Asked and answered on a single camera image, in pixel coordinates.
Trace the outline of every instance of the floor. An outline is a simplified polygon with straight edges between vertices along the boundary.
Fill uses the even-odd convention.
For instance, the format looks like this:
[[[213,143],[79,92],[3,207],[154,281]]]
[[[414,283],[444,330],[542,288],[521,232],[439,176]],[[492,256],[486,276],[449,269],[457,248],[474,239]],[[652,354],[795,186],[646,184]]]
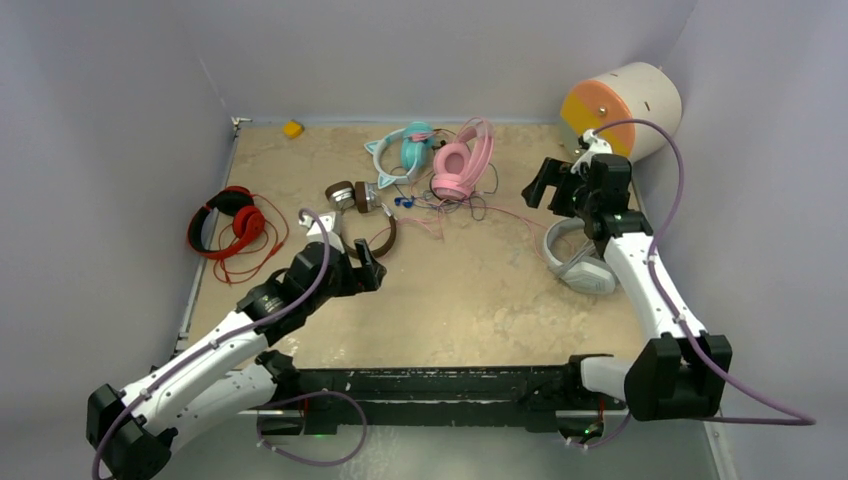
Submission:
[[[242,130],[229,184],[267,197],[287,218],[291,235],[252,281],[226,285],[215,279],[213,262],[207,263],[191,319],[190,342],[208,333],[247,290],[270,272],[288,266],[304,247],[305,230],[296,222],[299,208],[327,212],[330,206],[323,192],[330,184],[376,181],[371,155],[363,144],[395,128],[400,126],[310,127],[296,139],[284,136],[279,127]],[[499,125],[495,142],[492,163],[499,186],[497,193],[485,195],[487,204],[545,227],[555,222],[558,217],[544,208],[524,205],[520,191],[545,157],[568,159],[557,128]],[[399,145],[389,147],[383,161],[386,170],[399,165],[398,152]],[[426,179],[421,183],[426,188]],[[478,190],[494,186],[490,170]],[[398,193],[391,187],[381,195],[397,217],[417,218],[438,229],[432,209],[395,207]],[[268,204],[257,200],[257,205],[281,228],[282,221]],[[474,215],[482,213],[475,209]],[[380,212],[348,212],[343,218],[347,238],[370,239],[387,223]],[[230,220],[221,217],[216,236]],[[444,216],[441,223],[443,239],[418,224],[401,226],[394,249],[380,259],[388,274],[378,292],[328,301],[306,326],[274,348],[293,354],[299,367],[558,364],[575,353],[612,353],[632,359],[641,350],[644,340],[620,287],[610,296],[581,295],[548,272],[534,249],[545,228],[532,227],[531,232],[521,220],[493,209],[486,210],[481,221],[461,209]],[[582,243],[579,233],[569,240],[578,246]],[[556,250],[567,256],[570,247],[559,242]],[[249,268],[262,257],[241,255],[227,266]]]

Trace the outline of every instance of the headphones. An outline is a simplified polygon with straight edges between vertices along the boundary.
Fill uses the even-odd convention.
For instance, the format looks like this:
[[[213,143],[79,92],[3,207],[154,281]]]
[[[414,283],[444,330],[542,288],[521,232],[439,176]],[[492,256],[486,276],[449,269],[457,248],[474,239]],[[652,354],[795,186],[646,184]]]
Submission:
[[[203,224],[212,209],[233,217],[233,233],[236,242],[223,250],[209,250],[203,246],[201,233]],[[265,230],[265,216],[253,202],[250,190],[244,187],[227,187],[200,207],[188,224],[188,244],[191,248],[211,260],[232,257],[250,245]]]
[[[583,229],[583,220],[567,218],[560,220],[545,234],[543,253],[548,261],[548,270],[572,290],[594,295],[606,295],[615,291],[616,278],[612,269],[603,260],[595,258],[595,245],[590,241],[580,248],[568,262],[556,258],[551,247],[557,238],[566,233]]]
[[[467,143],[476,138],[474,150]],[[433,159],[435,176],[433,193],[442,200],[465,200],[486,171],[495,146],[495,128],[482,117],[473,117],[462,126],[456,137],[444,144]]]
[[[327,187],[324,190],[324,196],[327,197],[330,205],[340,212],[344,212],[354,206],[359,213],[368,213],[382,207],[383,212],[389,217],[389,238],[379,248],[372,250],[371,255],[374,258],[380,258],[389,253],[389,250],[395,244],[395,240],[397,240],[397,220],[395,220],[391,209],[386,204],[380,203],[380,197],[377,195],[375,184],[366,182],[350,183],[348,181],[338,182]],[[347,254],[358,259],[359,255],[356,253],[356,249],[348,245],[344,239],[344,235],[340,235],[340,237]]]
[[[412,122],[408,127],[386,135],[381,140],[368,142],[365,150],[374,158],[374,168],[377,169],[377,188],[383,189],[393,183],[406,185],[409,178],[415,176],[424,163],[427,162],[427,151],[433,146],[433,127],[424,122]],[[394,142],[403,139],[400,150],[400,161],[406,169],[406,175],[390,175],[383,170],[381,159],[383,152]]]

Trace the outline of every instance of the brown headphones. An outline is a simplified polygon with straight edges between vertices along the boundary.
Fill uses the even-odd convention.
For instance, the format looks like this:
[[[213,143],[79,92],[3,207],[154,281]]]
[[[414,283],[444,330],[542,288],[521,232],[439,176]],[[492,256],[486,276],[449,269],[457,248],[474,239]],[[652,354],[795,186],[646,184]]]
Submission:
[[[374,258],[380,258],[389,253],[389,250],[397,240],[397,220],[392,211],[385,204],[380,203],[380,197],[377,195],[376,185],[373,183],[348,181],[334,183],[324,190],[324,196],[330,202],[334,209],[344,212],[345,210],[356,207],[359,213],[368,213],[372,210],[382,207],[386,216],[389,217],[389,239],[379,248],[371,250]],[[344,235],[341,236],[345,251],[353,258],[359,258],[356,250],[351,248],[345,241]]]

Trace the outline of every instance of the cylindrical container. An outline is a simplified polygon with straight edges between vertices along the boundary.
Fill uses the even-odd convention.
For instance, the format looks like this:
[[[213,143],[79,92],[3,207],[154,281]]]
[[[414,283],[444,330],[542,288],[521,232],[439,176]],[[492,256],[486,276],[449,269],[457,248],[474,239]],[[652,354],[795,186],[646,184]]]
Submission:
[[[574,156],[580,149],[578,136],[590,128],[625,118],[657,123],[670,134],[680,124],[683,105],[680,93],[662,71],[637,62],[584,80],[568,92],[560,110],[563,143]],[[665,139],[646,125],[625,124],[601,135],[614,153],[631,162],[656,152]]]

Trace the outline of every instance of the pink headphones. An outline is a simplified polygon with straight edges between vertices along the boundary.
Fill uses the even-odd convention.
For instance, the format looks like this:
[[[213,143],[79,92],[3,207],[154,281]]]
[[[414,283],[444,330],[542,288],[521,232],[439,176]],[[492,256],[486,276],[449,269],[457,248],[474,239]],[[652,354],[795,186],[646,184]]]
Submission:
[[[476,138],[474,151],[467,142]],[[432,190],[442,200],[462,201],[474,193],[474,186],[486,171],[495,146],[495,128],[482,117],[472,117],[456,137],[433,158]]]

